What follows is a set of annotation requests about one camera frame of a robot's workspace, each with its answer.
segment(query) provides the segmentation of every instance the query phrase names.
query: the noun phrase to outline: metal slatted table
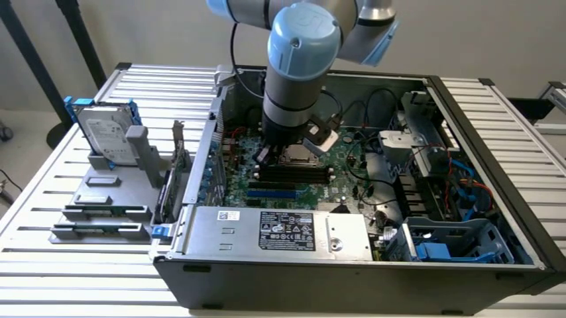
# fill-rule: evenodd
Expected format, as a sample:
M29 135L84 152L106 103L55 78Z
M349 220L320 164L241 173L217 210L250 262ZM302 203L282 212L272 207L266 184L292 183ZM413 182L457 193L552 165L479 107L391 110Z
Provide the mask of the metal slatted table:
M185 146L193 154L214 97L213 69L132 65L116 70L96 100L133 98L149 142L170 154L170 126L184 121ZM496 89L476 80L444 79L473 127L484 138L527 202L536 207L556 244L566 251L566 195L552 196L547 187L523 188L524 169L536 184L566 191L563 171L551 164L543 141L533 140ZM531 155L517 148L531 149ZM74 125L37 171L10 210L0 220L0 316L30 317L185 317L285 316L284 313L188 311L181 308L148 258L148 245L50 244L51 224L88 170L88 144ZM301 316L338 317L338 315ZM566 284L537 296L508 297L475 317L566 317Z

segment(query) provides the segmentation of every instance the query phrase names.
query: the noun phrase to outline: floor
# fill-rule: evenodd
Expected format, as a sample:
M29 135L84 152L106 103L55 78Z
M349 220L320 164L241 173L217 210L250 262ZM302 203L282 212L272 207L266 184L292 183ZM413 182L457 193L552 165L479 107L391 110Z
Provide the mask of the floor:
M58 119L51 112L5 110L0 110L0 119L14 133L11 140L0 142L0 168L17 185L25 187L50 154L45 136ZM6 191L14 198L19 194L11 184L6 185ZM0 217L6 211L0 205Z

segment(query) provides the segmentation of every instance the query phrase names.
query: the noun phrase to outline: circuit board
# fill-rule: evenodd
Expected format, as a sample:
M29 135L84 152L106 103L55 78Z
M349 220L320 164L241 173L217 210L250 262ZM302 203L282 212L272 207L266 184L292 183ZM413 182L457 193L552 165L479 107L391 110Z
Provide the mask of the circuit board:
M318 167L330 167L333 169L334 179L328 184L294 184L296 194L292 198L253 197L250 199L260 200L260 204L254 207L330 211L338 205L340 199L344 198L348 210L357 212L357 199L353 198L353 187L357 186L359 192L361 192L367 185L348 174L345 167L345 156L356 142L355 133L341 129L338 135L340 138L330 150L317 158ZM246 133L237 138L232 157L237 156L238 164L234 164L233 160L226 160L225 206L248 207L248 184L257 181L252 178L253 167L256 165L252 155L258 148L258 135ZM365 169L359 168L360 147L355 147L350 155L356 158L350 169L356 174L364 176Z

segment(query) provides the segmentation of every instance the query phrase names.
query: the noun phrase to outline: power supply label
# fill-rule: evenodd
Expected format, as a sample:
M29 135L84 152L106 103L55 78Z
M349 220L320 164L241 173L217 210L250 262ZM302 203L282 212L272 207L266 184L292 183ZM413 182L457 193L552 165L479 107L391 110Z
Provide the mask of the power supply label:
M261 250L301 250L313 252L316 245L312 213L261 211L258 247Z

